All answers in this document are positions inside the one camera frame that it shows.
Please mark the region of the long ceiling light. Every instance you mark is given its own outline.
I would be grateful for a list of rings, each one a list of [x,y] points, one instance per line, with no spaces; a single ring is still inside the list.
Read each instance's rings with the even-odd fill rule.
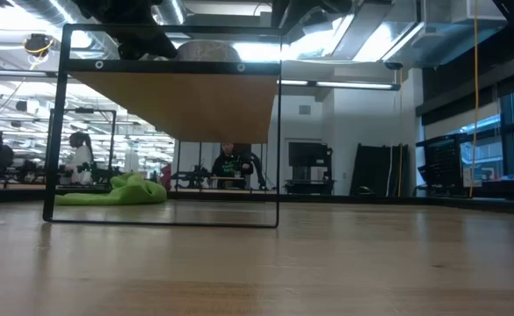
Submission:
[[[289,79],[279,80],[278,83],[284,86],[347,90],[399,90],[401,88],[401,85],[396,83],[330,82]]]

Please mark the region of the large metal ceiling duct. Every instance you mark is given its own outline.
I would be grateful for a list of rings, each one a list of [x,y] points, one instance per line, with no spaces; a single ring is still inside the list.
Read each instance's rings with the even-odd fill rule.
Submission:
[[[285,61],[422,68],[454,60],[506,25],[492,0],[352,0],[347,13],[314,8],[279,29]]]

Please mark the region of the grey speckled mug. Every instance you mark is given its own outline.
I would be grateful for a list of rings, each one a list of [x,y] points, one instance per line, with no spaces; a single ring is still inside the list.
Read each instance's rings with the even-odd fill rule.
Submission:
[[[229,44],[212,40],[193,40],[177,49],[178,61],[240,62],[239,53]]]

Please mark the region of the green cloth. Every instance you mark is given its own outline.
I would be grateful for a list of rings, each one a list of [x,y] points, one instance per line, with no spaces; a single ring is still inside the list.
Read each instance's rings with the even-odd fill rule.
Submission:
[[[110,180],[109,193],[68,193],[55,197],[56,205],[152,205],[167,200],[167,190],[158,183],[143,178],[139,173],[129,172],[114,176]]]

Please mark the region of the silver ventilation duct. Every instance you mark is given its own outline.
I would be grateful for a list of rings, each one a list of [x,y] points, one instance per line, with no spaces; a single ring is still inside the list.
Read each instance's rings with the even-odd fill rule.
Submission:
[[[49,24],[49,31],[62,39],[66,24],[98,24],[95,18],[85,18],[71,0],[7,0],[40,22]],[[74,31],[71,35],[71,53],[81,59],[117,60],[116,41],[105,32]]]

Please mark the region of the black perforated cart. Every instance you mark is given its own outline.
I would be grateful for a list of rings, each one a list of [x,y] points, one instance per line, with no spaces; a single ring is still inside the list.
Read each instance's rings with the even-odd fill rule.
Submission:
[[[418,171],[427,197],[453,197],[465,194],[460,141],[464,133],[438,136],[417,142],[424,151],[424,165]]]

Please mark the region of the black aluminium table frame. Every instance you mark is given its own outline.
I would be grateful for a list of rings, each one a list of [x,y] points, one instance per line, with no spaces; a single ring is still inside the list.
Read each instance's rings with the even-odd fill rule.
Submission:
[[[1,189],[0,203],[40,201],[46,196],[45,190]],[[225,202],[275,202],[275,194],[209,193],[209,192],[170,192],[171,200],[225,201]],[[280,195],[280,203],[317,204],[366,204],[366,205],[430,205],[485,212],[514,214],[514,200],[490,198],[455,197],[374,197],[374,196],[306,196]]]

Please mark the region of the black leaning panels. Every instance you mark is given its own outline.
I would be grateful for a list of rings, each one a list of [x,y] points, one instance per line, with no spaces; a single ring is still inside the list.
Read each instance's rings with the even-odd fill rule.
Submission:
[[[351,178],[350,196],[399,197],[404,182],[409,147],[358,144]]]

